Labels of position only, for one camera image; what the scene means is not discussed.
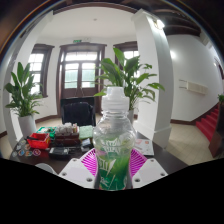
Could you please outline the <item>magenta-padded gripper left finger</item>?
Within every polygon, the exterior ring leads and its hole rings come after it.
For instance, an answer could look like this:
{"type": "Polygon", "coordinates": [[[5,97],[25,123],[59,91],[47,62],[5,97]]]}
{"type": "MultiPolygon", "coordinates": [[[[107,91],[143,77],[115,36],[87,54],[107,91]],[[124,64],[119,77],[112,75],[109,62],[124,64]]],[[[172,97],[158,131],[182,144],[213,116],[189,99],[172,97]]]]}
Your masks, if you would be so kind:
{"type": "Polygon", "coordinates": [[[81,187],[93,189],[97,176],[95,149],[89,150],[80,159],[72,158],[59,176],[81,187]]]}

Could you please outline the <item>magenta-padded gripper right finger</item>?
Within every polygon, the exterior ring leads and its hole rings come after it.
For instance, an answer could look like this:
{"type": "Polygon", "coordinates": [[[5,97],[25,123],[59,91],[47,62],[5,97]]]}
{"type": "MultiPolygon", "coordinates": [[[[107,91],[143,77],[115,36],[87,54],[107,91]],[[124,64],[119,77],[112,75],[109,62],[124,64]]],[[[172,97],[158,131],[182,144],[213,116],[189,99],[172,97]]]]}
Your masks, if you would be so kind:
{"type": "Polygon", "coordinates": [[[133,189],[143,187],[157,181],[168,173],[155,158],[147,159],[136,149],[133,149],[129,162],[130,186],[133,189]]]}

